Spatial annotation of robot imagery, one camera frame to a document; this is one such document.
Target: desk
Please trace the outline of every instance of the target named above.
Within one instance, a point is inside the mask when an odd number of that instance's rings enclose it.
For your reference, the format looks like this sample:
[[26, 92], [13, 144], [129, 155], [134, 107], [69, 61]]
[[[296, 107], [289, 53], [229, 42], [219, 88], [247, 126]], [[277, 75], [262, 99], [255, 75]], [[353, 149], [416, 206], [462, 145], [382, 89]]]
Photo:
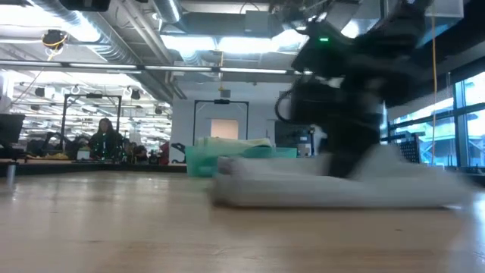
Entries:
[[484, 272], [485, 206], [464, 211], [212, 208], [209, 181], [18, 177], [0, 196], [0, 272]]

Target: long hair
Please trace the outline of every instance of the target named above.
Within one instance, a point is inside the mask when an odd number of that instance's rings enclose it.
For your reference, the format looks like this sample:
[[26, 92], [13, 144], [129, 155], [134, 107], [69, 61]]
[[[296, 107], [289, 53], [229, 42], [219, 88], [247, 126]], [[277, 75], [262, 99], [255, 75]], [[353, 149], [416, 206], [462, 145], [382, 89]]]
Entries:
[[103, 131], [101, 130], [101, 123], [102, 122], [106, 122], [106, 124], [108, 125], [108, 129], [106, 130], [106, 134], [107, 135], [112, 135], [114, 133], [114, 129], [113, 129], [113, 124], [111, 123], [111, 121], [107, 118], [102, 118], [100, 121], [99, 121], [99, 124], [98, 124], [98, 133], [100, 134], [103, 134]]

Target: teal bin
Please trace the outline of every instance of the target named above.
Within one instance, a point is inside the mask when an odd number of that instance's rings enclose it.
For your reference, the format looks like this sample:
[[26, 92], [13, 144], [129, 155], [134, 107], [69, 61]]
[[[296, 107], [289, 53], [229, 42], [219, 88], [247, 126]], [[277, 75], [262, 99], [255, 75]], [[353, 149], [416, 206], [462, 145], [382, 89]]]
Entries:
[[213, 177], [220, 156], [244, 158], [296, 158], [296, 148], [252, 147], [241, 151], [230, 147], [186, 147], [187, 174], [190, 177]]

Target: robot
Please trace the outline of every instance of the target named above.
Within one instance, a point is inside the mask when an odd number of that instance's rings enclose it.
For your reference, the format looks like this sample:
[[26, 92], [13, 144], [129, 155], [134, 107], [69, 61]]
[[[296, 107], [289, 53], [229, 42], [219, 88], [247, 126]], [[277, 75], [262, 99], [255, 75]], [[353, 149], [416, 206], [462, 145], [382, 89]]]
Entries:
[[[355, 39], [319, 16], [298, 30], [309, 40], [292, 67], [312, 75], [301, 76], [278, 99], [275, 112], [282, 121], [316, 124], [327, 133], [332, 154], [328, 175], [348, 177], [379, 144], [382, 113], [377, 109], [383, 102], [392, 107], [409, 94], [418, 70], [407, 60], [424, 35], [425, 11], [432, 1], [399, 0], [389, 17]], [[338, 87], [329, 85], [333, 78], [343, 79]], [[285, 119], [279, 105], [290, 94], [290, 117]]]

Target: wooden table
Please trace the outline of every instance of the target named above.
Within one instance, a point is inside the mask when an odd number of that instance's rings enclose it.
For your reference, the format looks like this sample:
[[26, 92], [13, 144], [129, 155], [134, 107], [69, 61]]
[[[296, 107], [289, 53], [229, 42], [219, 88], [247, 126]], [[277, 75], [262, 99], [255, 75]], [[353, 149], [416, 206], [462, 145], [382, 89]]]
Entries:
[[207, 180], [19, 177], [0, 196], [0, 272], [485, 271], [485, 202], [462, 210], [212, 208]]

